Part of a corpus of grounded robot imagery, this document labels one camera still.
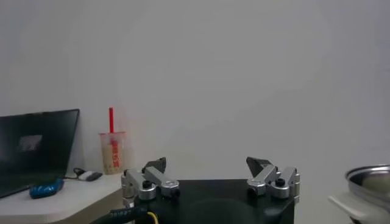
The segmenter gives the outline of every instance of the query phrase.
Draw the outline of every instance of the plastic cup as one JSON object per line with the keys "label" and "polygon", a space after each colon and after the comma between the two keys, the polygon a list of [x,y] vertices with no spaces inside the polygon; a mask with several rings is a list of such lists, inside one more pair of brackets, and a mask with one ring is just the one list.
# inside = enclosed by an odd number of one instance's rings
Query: plastic cup
{"label": "plastic cup", "polygon": [[126,148],[126,132],[100,134],[104,173],[120,173],[124,169],[123,154]]}

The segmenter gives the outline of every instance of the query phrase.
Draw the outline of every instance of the black screw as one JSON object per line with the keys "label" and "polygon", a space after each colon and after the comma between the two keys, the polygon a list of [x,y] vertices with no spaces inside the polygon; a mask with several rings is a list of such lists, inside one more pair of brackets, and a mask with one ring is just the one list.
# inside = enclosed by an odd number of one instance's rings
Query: black screw
{"label": "black screw", "polygon": [[142,182],[142,188],[143,189],[148,189],[148,188],[151,188],[151,187],[152,187],[152,182],[150,182],[149,180],[146,180],[146,181]]}
{"label": "black screw", "polygon": [[286,184],[286,181],[285,181],[284,179],[281,179],[281,178],[279,178],[279,179],[277,179],[277,180],[275,181],[275,185],[276,185],[277,187],[283,187],[285,184]]}

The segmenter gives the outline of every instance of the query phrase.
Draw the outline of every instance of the black cable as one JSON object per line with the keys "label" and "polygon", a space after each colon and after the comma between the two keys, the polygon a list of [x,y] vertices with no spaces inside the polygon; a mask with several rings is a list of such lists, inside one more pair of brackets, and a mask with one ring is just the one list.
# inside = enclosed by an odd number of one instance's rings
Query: black cable
{"label": "black cable", "polygon": [[123,224],[145,215],[148,215],[147,209],[143,207],[115,209],[90,224]]}

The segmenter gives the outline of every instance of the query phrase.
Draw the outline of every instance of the silver bracket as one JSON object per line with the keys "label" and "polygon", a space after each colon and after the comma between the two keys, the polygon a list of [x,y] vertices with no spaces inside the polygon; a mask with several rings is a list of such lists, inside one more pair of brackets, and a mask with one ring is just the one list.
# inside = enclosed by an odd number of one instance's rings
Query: silver bracket
{"label": "silver bracket", "polygon": [[267,191],[267,185],[277,178],[277,168],[272,164],[263,166],[263,170],[254,178],[248,179],[248,190],[256,196],[264,195]]}
{"label": "silver bracket", "polygon": [[294,167],[287,167],[280,176],[271,183],[271,195],[275,198],[285,199],[294,197],[299,200],[300,175]]}
{"label": "silver bracket", "polygon": [[135,195],[140,200],[152,200],[156,197],[156,185],[146,180],[142,173],[135,169],[126,172],[126,179],[133,185]]}
{"label": "silver bracket", "polygon": [[160,187],[162,196],[169,198],[177,198],[180,196],[179,182],[169,179],[155,167],[147,167],[144,177]]}

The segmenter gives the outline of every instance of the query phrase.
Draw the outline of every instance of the laptop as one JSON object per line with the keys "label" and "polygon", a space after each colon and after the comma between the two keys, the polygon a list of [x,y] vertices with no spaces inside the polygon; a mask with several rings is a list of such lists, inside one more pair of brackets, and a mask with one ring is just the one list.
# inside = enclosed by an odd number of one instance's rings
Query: laptop
{"label": "laptop", "polygon": [[0,198],[65,176],[79,114],[0,117]]}

